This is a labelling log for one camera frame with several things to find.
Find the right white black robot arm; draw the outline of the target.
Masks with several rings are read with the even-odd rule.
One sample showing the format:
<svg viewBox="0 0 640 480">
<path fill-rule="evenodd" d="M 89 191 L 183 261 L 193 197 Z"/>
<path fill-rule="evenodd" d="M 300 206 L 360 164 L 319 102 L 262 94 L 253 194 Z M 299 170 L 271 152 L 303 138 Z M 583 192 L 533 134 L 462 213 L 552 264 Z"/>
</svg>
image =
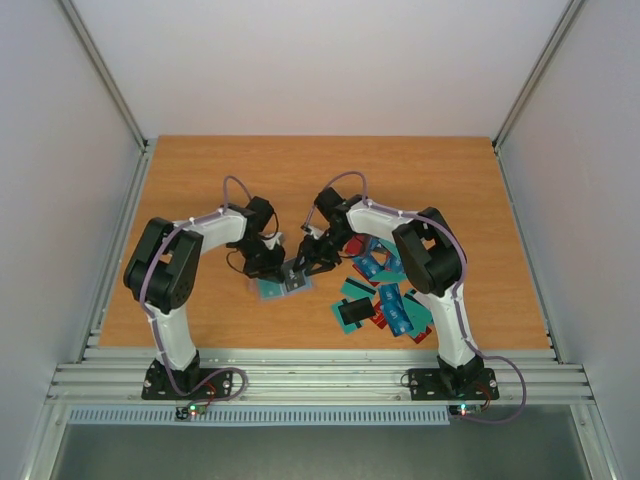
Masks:
<svg viewBox="0 0 640 480">
<path fill-rule="evenodd" d="M 484 363 L 467 332 L 466 256 L 440 212 L 432 207 L 401 211 L 361 195 L 345 199 L 331 187 L 316 196 L 312 209 L 327 220 L 328 228 L 303 224 L 305 236 L 293 269 L 308 276 L 333 270 L 357 234 L 393 243 L 416 299 L 432 314 L 442 387 L 457 397 L 473 389 Z"/>
</svg>

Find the pink leather card holder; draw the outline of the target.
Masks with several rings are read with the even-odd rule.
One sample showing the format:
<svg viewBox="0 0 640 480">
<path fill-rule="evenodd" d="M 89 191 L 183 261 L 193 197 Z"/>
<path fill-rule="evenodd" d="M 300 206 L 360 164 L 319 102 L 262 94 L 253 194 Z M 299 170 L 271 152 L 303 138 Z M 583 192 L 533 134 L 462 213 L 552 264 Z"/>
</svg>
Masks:
<svg viewBox="0 0 640 480">
<path fill-rule="evenodd" d="M 290 258 L 284 262 L 284 265 L 291 264 L 293 267 L 293 263 L 294 263 L 294 258 Z M 278 283 L 275 280 L 258 280 L 258 279 L 250 280 L 249 291 L 255 294 L 257 298 L 261 301 L 281 299 L 281 298 L 289 297 L 289 296 L 303 293 L 305 291 L 310 290 L 312 288 L 312 281 L 310 277 L 306 276 L 306 278 L 309 282 L 309 287 L 291 295 L 285 294 L 284 281 L 282 283 Z"/>
</svg>

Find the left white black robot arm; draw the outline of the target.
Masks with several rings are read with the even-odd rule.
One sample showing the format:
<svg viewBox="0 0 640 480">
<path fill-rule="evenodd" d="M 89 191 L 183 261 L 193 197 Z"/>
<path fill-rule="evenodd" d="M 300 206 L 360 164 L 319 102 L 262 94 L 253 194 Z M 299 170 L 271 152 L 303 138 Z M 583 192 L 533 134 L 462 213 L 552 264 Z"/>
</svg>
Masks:
<svg viewBox="0 0 640 480">
<path fill-rule="evenodd" d="M 160 217 L 148 221 L 123 277 L 145 312 L 156 345 L 156 357 L 145 374 L 144 399 L 211 398 L 207 382 L 233 378 L 200 367 L 186 303 L 201 256 L 218 247 L 241 254 L 241 273 L 247 278 L 282 282 L 282 234 L 264 232 L 276 216 L 268 200 L 254 196 L 245 207 L 230 204 L 181 223 Z"/>
</svg>

